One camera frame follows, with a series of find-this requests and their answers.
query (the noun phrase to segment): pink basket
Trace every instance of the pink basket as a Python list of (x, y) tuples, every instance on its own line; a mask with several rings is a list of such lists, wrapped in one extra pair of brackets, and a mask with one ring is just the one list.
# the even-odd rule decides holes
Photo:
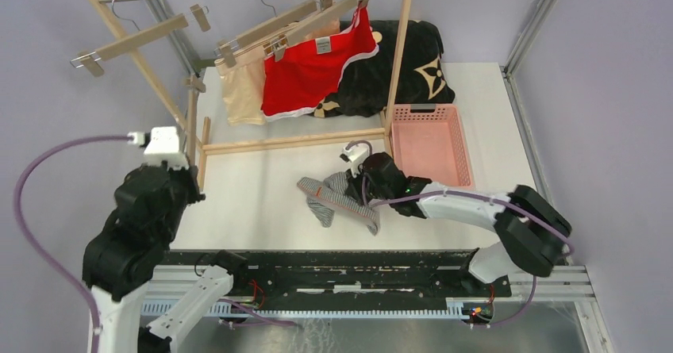
[(395, 105), (392, 133), (395, 164), (405, 175), (474, 187), (456, 106)]

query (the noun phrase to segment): wooden frame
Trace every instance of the wooden frame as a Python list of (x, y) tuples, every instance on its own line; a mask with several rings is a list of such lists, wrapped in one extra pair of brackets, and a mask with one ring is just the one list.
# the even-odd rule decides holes
[[(121, 23), (118, 18), (114, 16), (110, 8), (98, 2), (98, 0), (88, 0), (89, 3), (96, 9), (98, 14), (102, 17), (103, 21), (110, 29), (110, 32), (118, 40), (127, 36), (126, 31), (121, 26)], [(386, 151), (392, 155), (392, 147), (390, 140), (390, 131), (392, 128), (392, 121), (394, 116), (394, 104), (395, 96), (397, 94), (398, 84), (399, 84), (399, 75), (402, 68), (402, 54), (404, 51), (404, 43), (406, 41), (406, 30), (409, 21), (409, 14), (411, 10), (411, 0), (402, 0), (402, 10), (400, 12), (400, 22), (398, 28), (398, 39), (395, 45), (395, 54), (393, 59), (393, 74), (390, 81), (390, 93), (388, 95), (388, 104), (384, 112), (381, 112), (381, 128), (377, 129), (363, 129), (358, 131), (350, 132), (336, 132), (336, 133), (327, 133), (327, 134), (317, 134), (317, 135), (307, 135), (307, 136), (296, 136), (296, 137), (287, 137), (287, 138), (277, 138), (277, 139), (268, 139), (268, 140), (251, 140), (238, 143), (227, 143), (227, 144), (210, 144), (210, 119), (206, 117), (203, 122), (203, 133), (201, 139), (197, 138), (194, 135), (192, 130), (191, 136), (195, 138), (194, 144), (198, 149), (200, 159), (199, 159), (199, 185), (203, 188), (204, 178), (205, 178), (205, 169), (206, 169), (206, 159), (209, 155), (221, 155), (228, 153), (237, 153), (237, 152), (253, 152), (253, 151), (266, 151), (271, 149), (278, 148), (294, 148), (294, 147), (305, 147), (310, 145), (320, 145), (320, 144), (332, 144), (332, 143), (341, 143), (357, 139), (383, 139), (386, 145)], [(168, 111), (171, 113), (177, 124), (184, 130), (188, 130), (187, 119), (184, 115), (180, 113), (178, 106), (175, 104), (175, 101), (171, 98), (171, 95), (168, 93), (166, 87), (159, 80), (159, 77), (154, 73), (150, 68), (147, 60), (143, 57), (139, 50), (135, 50), (129, 53), (133, 62), (136, 64), (140, 73), (147, 79), (149, 85), (159, 96), (161, 102), (166, 106)]]

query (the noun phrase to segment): clothing tag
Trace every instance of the clothing tag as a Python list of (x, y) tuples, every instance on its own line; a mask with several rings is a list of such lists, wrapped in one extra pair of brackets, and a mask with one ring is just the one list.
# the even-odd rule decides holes
[(329, 37), (316, 39), (317, 54), (325, 54), (332, 51), (332, 40)]

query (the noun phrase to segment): wall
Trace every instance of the wall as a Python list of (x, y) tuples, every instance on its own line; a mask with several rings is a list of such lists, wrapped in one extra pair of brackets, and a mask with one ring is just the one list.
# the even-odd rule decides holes
[[(215, 44), (273, 16), (260, 0), (168, 0), (177, 12), (199, 3), (210, 9), (213, 32), (188, 30), (202, 56), (212, 58)], [(265, 0), (278, 13), (304, 0)], [(375, 20), (397, 20), (402, 0), (371, 0)], [(537, 0), (413, 0), (411, 18), (434, 23), (444, 38), (444, 62), (504, 64)]]
[[(140, 26), (152, 23), (133, 4)], [(84, 352), (88, 313), (78, 294), (37, 257), (12, 216), (14, 184), (41, 152), (81, 136), (171, 125), (168, 111), (128, 56), (102, 63), (94, 79), (68, 61), (113, 38), (86, 0), (0, 0), (0, 351)], [(183, 72), (170, 46), (143, 48), (168, 89)], [(25, 189), (37, 238), (81, 275), (83, 251), (113, 208), (113, 191), (141, 155), (123, 143), (72, 149), (39, 167)]]
[(673, 0), (559, 0), (516, 74), (617, 352), (671, 351)]

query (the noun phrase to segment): red shorts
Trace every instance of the red shorts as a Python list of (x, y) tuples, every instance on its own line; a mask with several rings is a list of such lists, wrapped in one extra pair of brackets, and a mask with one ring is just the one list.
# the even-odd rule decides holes
[[(324, 52), (326, 45), (331, 52)], [(264, 61), (264, 116), (267, 121), (275, 121), (312, 113), (328, 94), (337, 92), (350, 63), (377, 52), (369, 14), (363, 8), (355, 11), (351, 26), (343, 32), (290, 47), (280, 61), (268, 57)]]

